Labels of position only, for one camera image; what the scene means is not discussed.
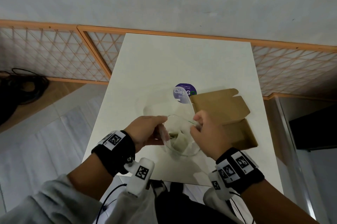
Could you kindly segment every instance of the open cardboard box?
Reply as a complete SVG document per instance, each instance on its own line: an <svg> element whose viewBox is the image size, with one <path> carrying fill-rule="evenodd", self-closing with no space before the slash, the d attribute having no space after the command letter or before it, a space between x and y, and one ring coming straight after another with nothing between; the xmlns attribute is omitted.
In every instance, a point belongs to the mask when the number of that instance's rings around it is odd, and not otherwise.
<svg viewBox="0 0 337 224"><path fill-rule="evenodd" d="M231 88L191 95L194 111L207 111L225 128L232 145L239 150L257 147L257 141L245 117L250 113L238 90Z"/></svg>

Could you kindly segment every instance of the person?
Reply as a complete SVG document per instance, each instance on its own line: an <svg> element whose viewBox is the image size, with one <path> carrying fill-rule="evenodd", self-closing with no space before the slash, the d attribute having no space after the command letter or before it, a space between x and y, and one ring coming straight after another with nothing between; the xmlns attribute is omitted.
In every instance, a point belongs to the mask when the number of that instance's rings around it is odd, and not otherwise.
<svg viewBox="0 0 337 224"><path fill-rule="evenodd" d="M202 127L192 126L190 133L208 157L217 161L233 150L223 128L208 113L199 111L193 119ZM124 129L136 153L146 145L162 144L156 140L157 128L166 120L165 116L141 116ZM93 223L102 206L99 200L114 178L105 166L92 153L68 175L47 181L37 194L2 216L0 223ZM318 223L265 179L244 188L241 197L257 224ZM168 192L157 186L144 190L138 198L122 192L106 223L242 223L214 208L191 201L182 191Z"/></svg>

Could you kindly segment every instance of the wrist strap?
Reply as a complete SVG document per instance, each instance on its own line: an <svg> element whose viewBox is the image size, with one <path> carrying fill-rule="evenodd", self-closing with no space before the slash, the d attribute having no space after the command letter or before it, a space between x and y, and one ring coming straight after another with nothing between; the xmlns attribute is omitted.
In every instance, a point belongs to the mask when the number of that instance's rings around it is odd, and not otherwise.
<svg viewBox="0 0 337 224"><path fill-rule="evenodd" d="M131 137L123 130L113 131L101 140L91 153L101 160L109 174L115 176L119 172L127 174L124 165L135 158L136 148Z"/></svg>
<svg viewBox="0 0 337 224"><path fill-rule="evenodd" d="M225 186L233 188L239 194L252 184L259 183L265 178L250 159L234 147L223 153L217 159L216 164L215 168L218 170Z"/></svg>

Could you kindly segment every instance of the forearm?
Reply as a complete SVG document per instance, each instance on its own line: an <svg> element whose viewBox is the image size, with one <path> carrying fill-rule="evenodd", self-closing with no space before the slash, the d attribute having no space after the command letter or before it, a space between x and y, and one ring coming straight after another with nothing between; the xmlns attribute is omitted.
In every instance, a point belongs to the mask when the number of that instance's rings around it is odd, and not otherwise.
<svg viewBox="0 0 337 224"><path fill-rule="evenodd" d="M113 177L94 153L71 171L68 174L68 179L77 191L100 200L112 183Z"/></svg>
<svg viewBox="0 0 337 224"><path fill-rule="evenodd" d="M257 224L318 224L266 180L251 185L241 197Z"/></svg>

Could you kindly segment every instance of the tabletop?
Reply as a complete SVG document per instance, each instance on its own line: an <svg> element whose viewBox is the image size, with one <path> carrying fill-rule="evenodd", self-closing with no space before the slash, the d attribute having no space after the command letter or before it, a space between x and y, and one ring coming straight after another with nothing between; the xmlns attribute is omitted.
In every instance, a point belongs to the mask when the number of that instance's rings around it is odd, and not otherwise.
<svg viewBox="0 0 337 224"><path fill-rule="evenodd" d="M110 131L122 130L139 116L135 102L149 88L179 83L197 94L236 88L251 113L247 116L258 147L246 152L280 192L283 192L250 43L145 34L126 34L107 87L83 161ZM173 159L164 146L145 146L136 161L155 162L151 179L211 186L208 173L215 161L201 151Z"/></svg>

